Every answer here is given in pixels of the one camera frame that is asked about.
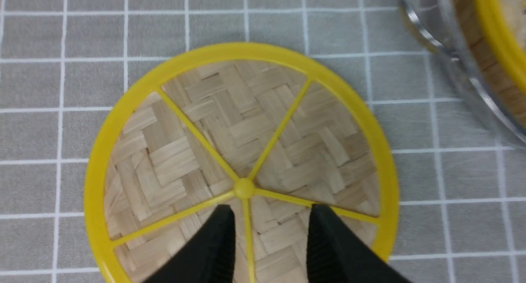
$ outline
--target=yellow frame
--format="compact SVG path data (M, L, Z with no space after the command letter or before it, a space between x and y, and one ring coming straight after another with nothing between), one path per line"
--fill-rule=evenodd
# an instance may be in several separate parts
M475 0L475 6L483 34L498 62L526 94L526 52L507 25L500 0Z
M137 83L135 83L135 85L131 87L122 98L120 98L100 128L100 132L94 142L90 161L87 166L84 190L84 212L88 240L90 241L95 261L97 262L105 280L108 283L131 282L113 252L113 249L116 246L133 238L137 238L146 232L163 227L164 225L197 212L198 210L234 197L234 191L229 191L117 240L110 240L107 233L103 203L105 174L111 156L111 150L128 117L146 98L146 96L152 92L159 92L163 100L165 100L169 107L171 107L176 115L186 124L188 129L194 133L197 139L212 154L212 156L218 160L219 164L225 169L227 174L229 174L233 180L239 180L239 177L229 167L225 160L221 158L221 156L206 141L205 137L203 137L190 120L186 118L184 113L161 90L161 86L165 82L173 79L181 73L201 65L226 60L260 60L264 62L273 62L300 71L307 76L307 82L301 89L295 103L293 103L292 107L287 112L287 115L276 130L270 143L265 148L255 167L248 176L250 180L254 179L256 176L261 164L263 164L263 161L270 152L272 146L278 140L281 130L283 130L284 125L291 118L294 110L299 105L301 97L305 94L312 81L317 81L325 86L325 88L331 91L332 94L334 94L353 114L371 147L371 152L378 168L381 204L380 215L379 217L372 217L342 208L332 208L337 214L342 216L376 224L378 230L372 245L372 250L380 258L387 260L395 243L398 224L398 180L389 145L385 140L380 126L376 122L374 116L370 113L368 107L345 81L321 64L304 55L265 44L226 43L189 51L180 56L171 58L171 60L154 68L144 77L139 79L139 81L137 81ZM274 193L259 188L255 189L254 194L308 207L314 204L313 201ZM250 206L248 199L242 199L242 205L246 221L245 230L247 232L246 240L248 244L252 239L249 218ZM250 243L250 246L247 245L249 281L255 283L255 262L254 254L251 249L252 245Z

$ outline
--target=bamboo steamer lid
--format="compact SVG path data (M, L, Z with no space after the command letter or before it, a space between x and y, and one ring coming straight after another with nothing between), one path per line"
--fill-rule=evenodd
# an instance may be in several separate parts
M231 57L210 57L225 49ZM155 69L109 115L90 158L85 195L88 236L107 281L144 281L216 204L235 213L237 283L307 282L314 202L333 205L387 259L398 191L372 115L361 104L355 117L324 86L323 74L334 75L327 69L311 74L272 59L235 58L246 50L259 58L271 50L307 62L306 69L321 68L272 46L216 45ZM197 57L212 62L173 70Z
M501 104L526 128L526 14L520 15L521 10L526 13L526 0L454 2L458 21L485 80Z

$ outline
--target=yellow spoke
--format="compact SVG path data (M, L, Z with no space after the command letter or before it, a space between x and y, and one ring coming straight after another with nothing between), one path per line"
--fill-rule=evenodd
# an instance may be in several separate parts
M306 199L302 199L302 198L298 198L294 196L284 195L282 193L275 193L273 191L267 191L265 189L260 189L260 188L256 188L256 191L254 192L254 194L260 195L263 197L267 197L267 198L273 198L273 199L288 202L288 203L306 206L306 207L312 207L312 204L319 204L319 202L314 202L314 201L310 201L310 200L306 200ZM353 212L353 211L338 208L335 206L330 206L330 208L338 215L357 219L359 221L366 221L367 223L374 223L375 225L378 225L380 223L380 219L378 217L369 216L369 215L358 213L358 212Z
M247 260L248 260L248 281L256 283L256 262L254 260L254 244L252 243L252 224L250 220L250 201L242 199L243 202L243 219L245 221L245 240L247 243Z
M218 195L216 197L213 197L212 199L208 199L204 202L201 202L195 206L192 206L188 209L182 210L181 212L177 212L174 215L168 216L165 219L161 219L160 221L156 223L152 223L151 225L148 225L147 227L143 227L142 229L138 231L134 231L133 233L126 235L124 237L121 237L115 241L112 242L113 246L118 246L120 244L126 243L130 240L133 240L135 238L139 238L140 236L144 234L148 234L149 232L152 232L156 229L160 229L161 227L164 227L165 225L168 225L170 223L173 223L174 221L178 221L179 219L182 219L184 217L189 216L190 214L196 213L199 210L203 210L209 206L224 202L231 197L234 197L233 191L229 191L227 193L224 193L222 195Z
M194 136L197 138L197 140L203 145L203 147L216 159L216 161L219 163L219 165L223 168L223 170L234 180L239 180L239 176L233 171L233 169L229 166L229 164L223 159L223 157L216 151L216 149L208 142L208 140L199 132L199 129L196 128L196 126L188 119L188 117L185 115L185 113L182 112L179 107L171 101L171 99L164 93L163 90L157 91L161 98L165 101L165 103L171 108L171 110L179 117L179 119L183 122L183 124L186 125L188 130L194 134Z
M263 165L263 162L265 162L265 159L267 159L267 156L268 156L268 154L270 154L270 151L272 150L272 147L274 147L274 144L276 144L276 142L278 141L279 136L281 135L281 133L285 129L285 126L287 125L289 120L291 120L294 112L299 107L299 103L303 99L303 96L305 96L305 93L307 92L307 90L308 90L308 88L309 88L311 83L312 83L312 79L307 78L307 81L301 87L298 95L296 96L296 98L293 101L293 104L291 105L291 107L289 107L287 113L285 114L285 117L283 118L283 120L281 120L281 122L280 122L278 128L276 129L276 131L274 132L274 134L272 134L272 138L270 139L270 141L267 144L267 146L265 146L265 149L261 153L261 156L259 156L259 159L257 160L256 164L252 168L252 171L250 171L250 174L248 174L248 179L249 180L254 180L254 178L256 178L256 175L258 174L259 169L261 169L261 166Z

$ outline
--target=white grid line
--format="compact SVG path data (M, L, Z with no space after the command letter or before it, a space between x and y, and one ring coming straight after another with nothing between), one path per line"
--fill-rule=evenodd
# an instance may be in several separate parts
M367 105L374 110L372 105L372 79L371 79L371 59L369 54L369 36L368 36L368 27L366 19L366 10L364 0L358 0L359 10L360 10L360 22L362 28L362 41L363 41L363 56L365 57L365 75L367 83Z
M248 18L248 0L243 0L243 21L245 23L245 41L250 41L250 25Z
M0 108L0 113L56 113L58 111L110 111L111 106L94 107L43 107L43 108Z
M56 213L29 213L29 214L0 214L2 219L34 219L34 218L51 218L51 217L80 217L84 216L84 212L62 212Z
M129 0L124 0L124 32L122 40L122 69L123 69L123 87L124 92L128 90L128 2Z
M496 139L496 146L501 146L500 139ZM502 199L502 220L504 223L504 229L506 233L506 243L508 244L508 250L510 252L515 251L515 242L513 240L513 228L511 226L510 212L507 201L504 201L506 193L506 174L505 174L505 162L504 154L501 149L495 151L496 153L496 164L497 164L497 176L498 176L498 196ZM513 279L513 283L519 283L519 270L517 267L517 259L514 255L510 255L510 271Z
M428 55L423 51L388 51L388 52L372 52L372 53L334 53L334 54L313 54L309 55L311 58L355 58L355 57L383 57L383 56L400 56L400 55L414 55L422 56ZM126 60L130 62L144 62L144 61L166 61L171 57L168 56L127 56ZM64 62L124 62L124 57L66 57ZM26 63L59 63L62 58L3 58L0 63L8 64L26 64Z
M186 51L190 51L190 3L189 0L185 0L185 48Z
M399 204L400 206L419 206L419 205L473 204L473 203L495 203L495 202L526 202L526 197L400 201Z
M438 150L440 147L440 139L439 139L439 133L438 133L438 118L436 115L436 104L434 101L432 101L434 99L434 83L433 83L433 79L431 75L431 64L430 64L429 55L426 55L424 57L424 65L426 68L426 82L428 86L429 98L431 100L431 102L429 103L429 109L430 109L430 117L431 117L433 147ZM445 200L447 198L445 196L445 185L444 185L444 176L443 176L443 169L442 169L442 156L440 152L434 152L434 163L435 163L435 169L436 169L436 182L437 182L436 185L438 186L440 200L444 202L440 204L440 211L442 214L442 226L443 226L443 232L444 232L445 251L448 255L450 255L452 253L451 232L449 230L448 209L445 203ZM453 259L451 257L448 257L447 262L448 262L449 282L455 283L456 278L455 278L455 269L454 269Z
M303 22L303 43L304 53L308 55L310 53L309 43L309 20L307 15L307 0L301 0L301 21Z
M475 252L475 253L434 253L434 254L419 254L419 255L392 255L389 261L395 260L420 260L420 259L445 259L445 258L466 258L466 257L501 257L501 256L517 256L526 255L526 251L495 251L495 252ZM99 272L98 268L75 268L75 269L56 269L57 274L75 274L75 273L89 273ZM52 269L40 270L13 270L0 271L0 276L24 276L24 275L49 275L53 274Z
M99 268L76 268L76 269L50 269L50 270L16 270L0 271L0 276L24 276L24 275L56 275L76 274L87 272L100 272Z
M473 253L436 253L418 255L391 255L389 260L415 260L415 259L437 259L437 258L465 258L465 257L496 257L496 256L526 255L526 251L495 251L495 252L473 252Z
M289 8L289 9L249 9L246 12L252 14L286 14L286 13L302 13L306 12L333 12L333 13L348 13L360 12L381 12L381 11L396 11L397 7L364 7L362 8ZM221 9L221 10L107 10L107 11L66 11L68 17L77 16L119 16L119 15L216 15L216 14L244 14L245 9ZM62 16L64 12L60 11L6 11L6 16L32 16L32 17L46 17L46 16Z
M44 165L56 163L88 163L88 159L36 159L36 160L0 160L1 165Z
M512 147L453 147L453 148L422 148L414 150L391 150L392 154L425 154L427 152L492 152L494 150L515 150Z
M59 104L58 104L58 142L57 142L57 171L56 171L56 192L55 192L55 225L53 233L53 273L51 274L51 283L57 282L57 272L56 269L58 264L58 238L59 238L59 222L60 217L60 186L62 178L62 165L60 160L62 159L62 121L64 118L64 113L62 109L64 108L64 83L66 79L66 34L67 34L67 0L63 0L63 12L62 16L62 39L60 40L60 92L59 92Z
M398 100L377 100L372 101L372 105L392 105L392 104L422 104L422 103L444 103L444 102L462 102L459 98L436 98L436 99L398 99ZM94 107L63 107L62 111L110 111L111 106L94 106ZM0 113L53 113L59 111L58 107L41 107L41 108L0 108Z

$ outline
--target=woven bamboo basket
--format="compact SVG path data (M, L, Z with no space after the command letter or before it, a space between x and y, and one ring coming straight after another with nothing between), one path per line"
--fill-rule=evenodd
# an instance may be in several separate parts
M454 0L454 7L486 82L526 128L526 0Z

